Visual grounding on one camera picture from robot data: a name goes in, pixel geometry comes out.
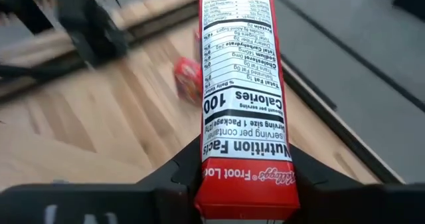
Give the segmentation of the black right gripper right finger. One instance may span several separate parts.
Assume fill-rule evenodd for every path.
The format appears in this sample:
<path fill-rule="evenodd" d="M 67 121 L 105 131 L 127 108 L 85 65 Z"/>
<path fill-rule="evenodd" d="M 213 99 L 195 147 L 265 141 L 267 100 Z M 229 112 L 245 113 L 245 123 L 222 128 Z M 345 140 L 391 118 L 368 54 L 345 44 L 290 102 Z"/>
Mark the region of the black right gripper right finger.
<path fill-rule="evenodd" d="M 424 184 L 363 184 L 292 146 L 300 201 L 291 223 L 423 223 Z"/>

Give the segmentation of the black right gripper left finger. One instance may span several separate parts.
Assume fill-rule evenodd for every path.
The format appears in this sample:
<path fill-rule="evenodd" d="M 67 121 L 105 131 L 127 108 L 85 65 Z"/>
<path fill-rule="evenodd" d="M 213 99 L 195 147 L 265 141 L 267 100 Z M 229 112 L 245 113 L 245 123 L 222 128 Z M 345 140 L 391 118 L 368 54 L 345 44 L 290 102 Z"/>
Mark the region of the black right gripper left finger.
<path fill-rule="evenodd" d="M 200 223 L 200 138 L 136 183 L 45 183 L 1 192 L 2 223 Z"/>

